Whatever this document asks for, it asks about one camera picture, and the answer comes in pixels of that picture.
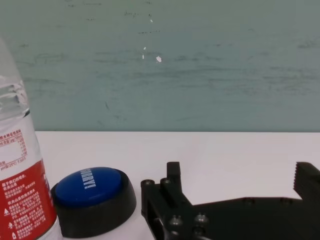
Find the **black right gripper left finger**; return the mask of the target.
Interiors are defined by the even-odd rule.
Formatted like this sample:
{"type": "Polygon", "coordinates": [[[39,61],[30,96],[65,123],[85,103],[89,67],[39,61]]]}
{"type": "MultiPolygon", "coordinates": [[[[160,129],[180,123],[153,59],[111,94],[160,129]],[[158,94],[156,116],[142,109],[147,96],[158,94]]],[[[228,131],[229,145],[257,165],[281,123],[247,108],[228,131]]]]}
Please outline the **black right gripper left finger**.
{"type": "Polygon", "coordinates": [[[181,168],[178,161],[166,164],[166,177],[160,180],[160,192],[170,208],[192,206],[182,190],[181,168]]]}

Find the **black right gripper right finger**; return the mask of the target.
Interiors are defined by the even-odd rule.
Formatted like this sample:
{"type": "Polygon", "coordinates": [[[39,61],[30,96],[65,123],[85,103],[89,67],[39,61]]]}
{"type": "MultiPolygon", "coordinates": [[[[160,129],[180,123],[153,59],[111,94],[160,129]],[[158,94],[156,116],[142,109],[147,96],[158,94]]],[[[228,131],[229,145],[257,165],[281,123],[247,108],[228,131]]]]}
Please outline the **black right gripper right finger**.
{"type": "Polygon", "coordinates": [[[320,171],[309,162],[297,162],[293,189],[303,200],[319,200],[320,171]]]}

